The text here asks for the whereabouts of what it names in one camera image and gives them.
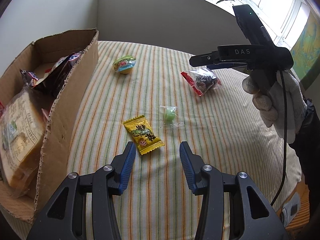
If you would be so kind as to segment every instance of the yellow snack packet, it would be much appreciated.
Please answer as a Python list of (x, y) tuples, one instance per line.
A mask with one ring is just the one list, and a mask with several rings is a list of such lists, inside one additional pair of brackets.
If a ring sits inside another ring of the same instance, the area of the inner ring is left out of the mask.
[(144, 115), (125, 121), (123, 124), (138, 144), (141, 155), (164, 146), (163, 141), (153, 134)]

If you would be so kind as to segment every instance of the metal screw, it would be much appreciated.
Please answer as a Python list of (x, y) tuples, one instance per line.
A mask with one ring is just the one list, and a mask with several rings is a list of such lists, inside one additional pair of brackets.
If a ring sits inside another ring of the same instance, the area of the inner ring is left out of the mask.
[(104, 171), (111, 171), (112, 170), (112, 166), (111, 165), (106, 165), (103, 167)]
[(203, 169), (204, 169), (205, 171), (211, 171), (211, 170), (212, 170), (212, 166), (206, 164), (206, 165), (203, 166)]
[(239, 172), (239, 177), (245, 179), (246, 177), (248, 177), (248, 174), (246, 174), (245, 172), (241, 171), (241, 172)]
[(69, 179), (74, 179), (76, 178), (77, 174), (75, 172), (69, 173), (68, 178)]

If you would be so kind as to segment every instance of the table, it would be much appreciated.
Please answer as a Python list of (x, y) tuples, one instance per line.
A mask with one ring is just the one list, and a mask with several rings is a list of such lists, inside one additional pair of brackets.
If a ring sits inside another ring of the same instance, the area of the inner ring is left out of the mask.
[[(116, 73), (115, 59), (134, 55), (129, 75)], [(233, 69), (217, 70), (222, 88), (197, 96), (180, 73), (190, 70), (190, 54), (156, 46), (100, 41), (99, 62), (83, 97), (70, 145), (68, 173), (95, 172), (121, 154), (132, 140), (123, 122), (144, 114), (153, 132), (165, 143), (145, 155), (137, 152), (127, 190), (114, 196), (122, 239), (193, 239), (201, 196), (188, 189), (179, 157), (179, 144), (222, 172), (246, 171), (271, 201), (282, 174), (283, 140), (266, 128), (252, 97), (242, 90), (247, 76)], [(177, 106), (184, 126), (166, 130), (160, 106)], [(287, 151), (287, 179), (276, 201), (277, 210), (301, 179), (294, 150)], [(224, 238), (229, 210), (225, 196)], [(87, 235), (92, 238), (91, 195), (87, 197)], [(30, 225), (4, 214), (21, 238)]]

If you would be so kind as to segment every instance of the bread slice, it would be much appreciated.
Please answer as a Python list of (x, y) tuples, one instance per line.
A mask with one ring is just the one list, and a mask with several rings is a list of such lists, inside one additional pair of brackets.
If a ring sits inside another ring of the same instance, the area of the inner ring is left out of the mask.
[(15, 195), (26, 192), (39, 166), (45, 123), (37, 100), (34, 91), (23, 88), (0, 118), (2, 175)]

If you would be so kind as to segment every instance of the ribbed blue pad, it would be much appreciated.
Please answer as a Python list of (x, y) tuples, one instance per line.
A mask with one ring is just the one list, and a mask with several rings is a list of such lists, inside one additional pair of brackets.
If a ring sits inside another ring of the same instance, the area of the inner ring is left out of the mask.
[(120, 194), (122, 194), (127, 189), (135, 157), (136, 157), (136, 147), (134, 143), (132, 143), (128, 156), (124, 162), (123, 169), (120, 174), (120, 183), (119, 183)]
[(180, 159), (183, 166), (184, 175), (187, 179), (188, 187), (194, 194), (197, 189), (196, 174), (192, 169), (191, 162), (182, 143), (180, 144)]

